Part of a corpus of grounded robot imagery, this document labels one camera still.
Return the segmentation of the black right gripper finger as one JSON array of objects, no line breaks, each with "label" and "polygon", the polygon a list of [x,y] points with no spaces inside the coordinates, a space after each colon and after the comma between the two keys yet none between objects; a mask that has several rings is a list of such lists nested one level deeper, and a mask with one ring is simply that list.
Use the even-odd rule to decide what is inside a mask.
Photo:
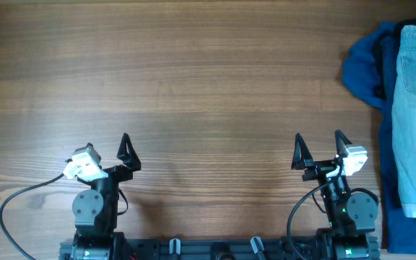
[{"label": "black right gripper finger", "polygon": [[315,165],[313,157],[300,133],[295,135],[295,150],[292,156],[293,170],[305,170]]},{"label": "black right gripper finger", "polygon": [[348,155],[347,145],[351,146],[352,142],[339,129],[337,129],[334,132],[334,135],[335,135],[337,154],[340,157],[346,157]]}]

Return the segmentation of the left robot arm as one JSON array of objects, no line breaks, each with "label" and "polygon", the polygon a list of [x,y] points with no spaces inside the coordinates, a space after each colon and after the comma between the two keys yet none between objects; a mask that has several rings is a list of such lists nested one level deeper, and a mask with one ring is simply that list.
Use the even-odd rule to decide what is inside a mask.
[{"label": "left robot arm", "polygon": [[141,170],[141,162],[134,151],[130,137],[123,134],[116,157],[120,165],[102,168],[101,156],[92,144],[76,149],[64,175],[76,178],[89,186],[80,192],[72,203],[76,233],[72,244],[62,244],[59,258],[79,259],[137,259],[124,233],[116,232],[117,219],[125,211],[118,210],[118,200],[124,198],[119,183],[130,181],[133,173]]}]

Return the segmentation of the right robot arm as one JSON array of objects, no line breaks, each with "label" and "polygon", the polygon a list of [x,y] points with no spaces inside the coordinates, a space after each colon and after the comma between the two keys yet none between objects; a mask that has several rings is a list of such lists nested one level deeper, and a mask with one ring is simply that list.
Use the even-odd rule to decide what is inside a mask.
[{"label": "right robot arm", "polygon": [[[303,170],[303,181],[318,185],[292,208],[287,219],[287,242],[295,259],[378,259],[376,229],[379,198],[366,188],[350,188],[347,178],[360,171],[368,159],[363,146],[353,144],[340,130],[334,132],[337,153],[330,160],[314,160],[301,134],[295,135],[291,168]],[[318,206],[328,220],[312,238],[292,236],[295,213],[308,199],[321,194]]]}]

